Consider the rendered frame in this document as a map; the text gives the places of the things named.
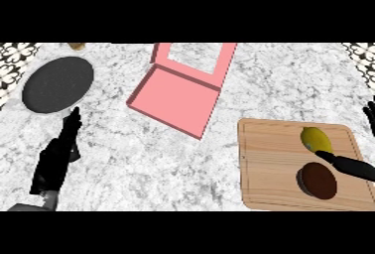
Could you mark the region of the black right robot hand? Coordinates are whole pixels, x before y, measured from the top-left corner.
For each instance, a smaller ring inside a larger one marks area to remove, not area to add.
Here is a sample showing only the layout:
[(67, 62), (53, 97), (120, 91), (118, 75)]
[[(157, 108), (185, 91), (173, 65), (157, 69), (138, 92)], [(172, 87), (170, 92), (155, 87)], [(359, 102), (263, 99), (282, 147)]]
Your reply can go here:
[[(364, 107), (364, 113), (366, 114), (372, 134), (375, 136), (375, 102), (369, 101)], [(366, 162), (350, 159), (343, 156), (335, 156), (333, 153), (325, 151), (316, 151), (315, 155), (324, 159), (335, 168), (335, 170), (359, 179), (375, 183), (375, 167)]]

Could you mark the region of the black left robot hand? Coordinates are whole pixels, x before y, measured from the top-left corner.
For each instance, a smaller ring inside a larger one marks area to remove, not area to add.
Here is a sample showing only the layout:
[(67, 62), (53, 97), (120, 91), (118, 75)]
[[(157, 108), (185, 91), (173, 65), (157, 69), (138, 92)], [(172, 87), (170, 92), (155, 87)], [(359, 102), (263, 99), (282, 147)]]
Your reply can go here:
[(76, 108), (71, 115), (64, 119), (59, 137), (51, 141), (40, 153), (30, 194), (42, 194), (45, 191), (61, 190), (70, 162), (82, 157), (74, 149), (82, 126), (80, 109)]

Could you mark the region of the brown cupcake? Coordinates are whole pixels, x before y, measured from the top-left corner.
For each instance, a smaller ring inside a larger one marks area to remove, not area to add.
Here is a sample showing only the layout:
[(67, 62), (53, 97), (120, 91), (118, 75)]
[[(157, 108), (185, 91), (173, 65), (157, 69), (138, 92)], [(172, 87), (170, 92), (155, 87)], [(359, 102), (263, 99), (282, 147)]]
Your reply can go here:
[(337, 194), (335, 176), (321, 163), (307, 163), (297, 171), (296, 180), (302, 191), (307, 195), (319, 199), (334, 198)]

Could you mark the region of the wooden cutting board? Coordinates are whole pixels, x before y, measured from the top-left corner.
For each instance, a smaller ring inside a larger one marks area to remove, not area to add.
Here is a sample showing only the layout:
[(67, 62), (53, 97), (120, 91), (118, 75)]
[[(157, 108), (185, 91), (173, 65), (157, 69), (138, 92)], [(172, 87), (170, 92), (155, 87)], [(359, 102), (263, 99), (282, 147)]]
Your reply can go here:
[(307, 151), (300, 141), (306, 127), (327, 134), (337, 155), (362, 158), (347, 126), (313, 122), (244, 118), (238, 122), (242, 201), (248, 208), (265, 210), (372, 210), (375, 184), (335, 173), (337, 194), (319, 199), (299, 187), (297, 172), (324, 160)]

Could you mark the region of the pink cardboard box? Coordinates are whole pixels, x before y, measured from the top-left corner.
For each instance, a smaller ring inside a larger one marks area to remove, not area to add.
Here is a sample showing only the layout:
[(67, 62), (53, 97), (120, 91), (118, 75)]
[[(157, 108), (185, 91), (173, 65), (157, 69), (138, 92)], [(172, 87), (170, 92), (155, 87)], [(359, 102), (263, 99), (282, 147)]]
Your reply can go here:
[(126, 101), (133, 110), (197, 139), (209, 125), (237, 45), (223, 44), (214, 72), (209, 73), (173, 61), (172, 44), (157, 43), (151, 70)]

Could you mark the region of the yellow lemon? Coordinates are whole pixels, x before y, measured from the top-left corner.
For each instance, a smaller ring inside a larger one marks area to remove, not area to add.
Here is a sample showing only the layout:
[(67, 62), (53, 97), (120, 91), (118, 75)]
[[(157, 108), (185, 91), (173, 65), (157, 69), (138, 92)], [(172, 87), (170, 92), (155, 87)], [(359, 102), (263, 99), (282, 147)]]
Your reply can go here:
[(304, 148), (315, 153), (324, 151), (331, 153), (333, 146), (327, 134), (318, 127), (304, 127), (300, 133), (300, 140)]

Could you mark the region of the dark grey round plate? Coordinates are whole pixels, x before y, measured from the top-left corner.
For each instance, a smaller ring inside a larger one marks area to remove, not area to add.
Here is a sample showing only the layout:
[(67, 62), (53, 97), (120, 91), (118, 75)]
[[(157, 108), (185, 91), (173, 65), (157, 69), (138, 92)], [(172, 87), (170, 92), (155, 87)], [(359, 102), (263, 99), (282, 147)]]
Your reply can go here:
[(95, 81), (95, 67), (80, 57), (49, 61), (31, 74), (22, 89), (22, 102), (36, 113), (51, 114), (71, 108)]

